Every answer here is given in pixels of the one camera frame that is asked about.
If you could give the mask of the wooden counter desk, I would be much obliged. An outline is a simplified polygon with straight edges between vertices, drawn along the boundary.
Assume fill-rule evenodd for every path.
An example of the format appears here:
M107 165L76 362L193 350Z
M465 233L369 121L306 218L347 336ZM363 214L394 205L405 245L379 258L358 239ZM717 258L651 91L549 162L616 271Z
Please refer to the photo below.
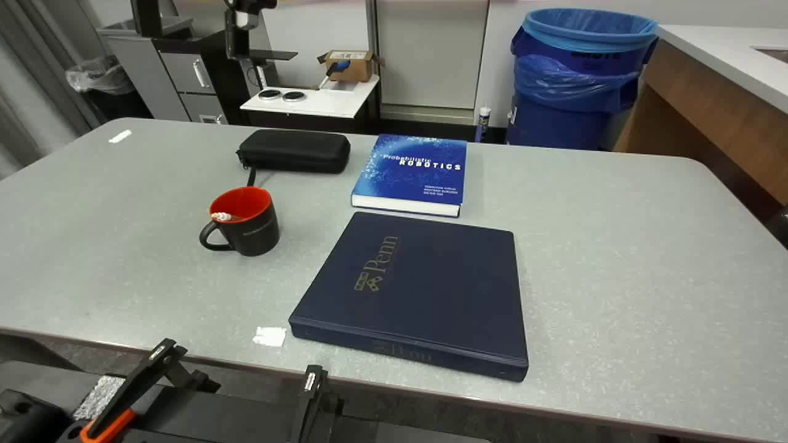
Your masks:
M618 152L708 165L768 228L788 210L788 29L662 25Z

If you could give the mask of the white side table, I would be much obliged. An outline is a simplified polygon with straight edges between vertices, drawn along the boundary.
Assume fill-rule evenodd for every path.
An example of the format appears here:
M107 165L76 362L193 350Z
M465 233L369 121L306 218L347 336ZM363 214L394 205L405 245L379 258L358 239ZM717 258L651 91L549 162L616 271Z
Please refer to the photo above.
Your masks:
M316 88L296 85L266 85L282 91L304 91L306 99L259 99L257 94L242 104L246 112L274 112L274 115L296 115L296 118L336 118L353 121L359 115L363 105L371 99L379 85L379 77L371 74L369 80L343 83L323 78Z

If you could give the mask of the white tape label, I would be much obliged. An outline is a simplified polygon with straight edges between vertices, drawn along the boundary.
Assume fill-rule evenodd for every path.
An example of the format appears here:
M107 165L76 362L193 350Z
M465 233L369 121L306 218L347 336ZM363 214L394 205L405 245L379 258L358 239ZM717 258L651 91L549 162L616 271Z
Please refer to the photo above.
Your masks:
M117 132L113 137L109 137L109 143L110 143L110 146L119 146L119 143L123 143L125 137L130 137L130 132L133 132L133 130L125 128L125 130Z
M287 326L257 326L255 341L261 347L283 347Z

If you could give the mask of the white tape label back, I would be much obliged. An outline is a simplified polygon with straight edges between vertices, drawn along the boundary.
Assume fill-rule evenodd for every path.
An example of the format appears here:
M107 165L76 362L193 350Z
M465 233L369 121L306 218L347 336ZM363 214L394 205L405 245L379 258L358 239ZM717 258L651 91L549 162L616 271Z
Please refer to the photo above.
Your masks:
M133 132L133 130L125 128L125 130L117 132L113 137L109 137L109 143L110 143L110 146L119 146L119 143L123 143L125 137L130 137L130 132Z

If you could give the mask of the grey filing cabinet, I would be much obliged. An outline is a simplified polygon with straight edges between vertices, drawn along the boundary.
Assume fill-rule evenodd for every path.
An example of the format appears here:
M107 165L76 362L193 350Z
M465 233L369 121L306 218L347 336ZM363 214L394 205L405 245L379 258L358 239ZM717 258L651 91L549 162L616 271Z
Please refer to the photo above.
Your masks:
M208 67L208 40L193 34L187 16L165 16L160 36L138 34L133 20L101 26L99 34L156 118L226 121Z

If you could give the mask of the blue robotics book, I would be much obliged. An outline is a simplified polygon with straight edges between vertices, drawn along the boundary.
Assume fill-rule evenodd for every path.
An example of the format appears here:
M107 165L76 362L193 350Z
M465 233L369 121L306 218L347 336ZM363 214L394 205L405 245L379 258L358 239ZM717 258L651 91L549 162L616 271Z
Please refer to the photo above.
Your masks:
M465 139L394 136L378 137L353 186L363 210L459 217L465 184Z

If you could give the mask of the black sunglasses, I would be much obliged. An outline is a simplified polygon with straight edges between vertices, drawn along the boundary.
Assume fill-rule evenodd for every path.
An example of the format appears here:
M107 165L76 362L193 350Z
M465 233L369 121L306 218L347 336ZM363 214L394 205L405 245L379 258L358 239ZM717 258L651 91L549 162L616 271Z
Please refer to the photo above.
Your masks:
M287 101L298 101L306 99L304 91L282 91L282 88L264 88L257 94L259 99L287 99Z

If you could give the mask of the navy blue binder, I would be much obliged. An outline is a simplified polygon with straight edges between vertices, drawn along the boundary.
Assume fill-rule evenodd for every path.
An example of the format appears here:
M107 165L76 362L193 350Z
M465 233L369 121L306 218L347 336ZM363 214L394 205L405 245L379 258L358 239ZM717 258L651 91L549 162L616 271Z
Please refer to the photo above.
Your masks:
M358 212L289 325L296 336L522 381L514 233Z

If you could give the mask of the white tape label front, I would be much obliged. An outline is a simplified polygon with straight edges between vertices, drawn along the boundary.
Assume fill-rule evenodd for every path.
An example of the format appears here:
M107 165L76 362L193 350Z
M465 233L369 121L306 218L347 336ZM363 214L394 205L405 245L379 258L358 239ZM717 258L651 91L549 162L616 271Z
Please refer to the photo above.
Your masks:
M287 326L257 326L255 341L261 347L283 347Z

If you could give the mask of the cardboard box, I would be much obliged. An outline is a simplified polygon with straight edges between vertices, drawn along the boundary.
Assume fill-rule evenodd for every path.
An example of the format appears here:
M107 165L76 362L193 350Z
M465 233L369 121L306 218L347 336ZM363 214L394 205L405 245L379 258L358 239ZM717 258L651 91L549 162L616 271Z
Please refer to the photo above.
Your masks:
M319 57L319 64L326 68L331 80L369 80L374 74L374 57L359 48L331 48Z

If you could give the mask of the blue trash bin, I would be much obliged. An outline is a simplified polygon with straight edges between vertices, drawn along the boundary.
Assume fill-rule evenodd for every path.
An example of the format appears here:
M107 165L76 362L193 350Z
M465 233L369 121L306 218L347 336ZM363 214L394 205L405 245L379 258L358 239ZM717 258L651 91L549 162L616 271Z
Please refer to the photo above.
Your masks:
M658 23L589 7L524 15L509 41L514 57L512 146L605 147L610 123L639 99L639 78Z

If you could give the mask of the black zipper case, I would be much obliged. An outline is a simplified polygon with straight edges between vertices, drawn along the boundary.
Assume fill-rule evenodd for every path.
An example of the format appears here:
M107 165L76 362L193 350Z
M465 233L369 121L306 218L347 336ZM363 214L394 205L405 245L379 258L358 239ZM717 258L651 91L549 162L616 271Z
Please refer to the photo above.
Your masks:
M351 139L337 132L257 130L237 150L246 166L294 171L343 171Z

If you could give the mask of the black clamp stand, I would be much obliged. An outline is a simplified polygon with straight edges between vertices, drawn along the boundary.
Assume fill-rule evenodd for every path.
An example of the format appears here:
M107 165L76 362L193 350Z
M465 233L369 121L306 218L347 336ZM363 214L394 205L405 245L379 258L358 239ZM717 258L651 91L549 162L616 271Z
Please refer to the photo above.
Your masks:
M341 405L327 371L320 365L309 365L294 405L291 443L331 443Z

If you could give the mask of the black mug red interior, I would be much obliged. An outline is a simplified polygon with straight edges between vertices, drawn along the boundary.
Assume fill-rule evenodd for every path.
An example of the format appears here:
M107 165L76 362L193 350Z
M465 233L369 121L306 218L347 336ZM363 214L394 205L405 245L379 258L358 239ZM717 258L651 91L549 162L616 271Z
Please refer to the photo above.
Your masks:
M274 196L264 186L234 186L210 205L199 244L242 255L268 254L282 239Z

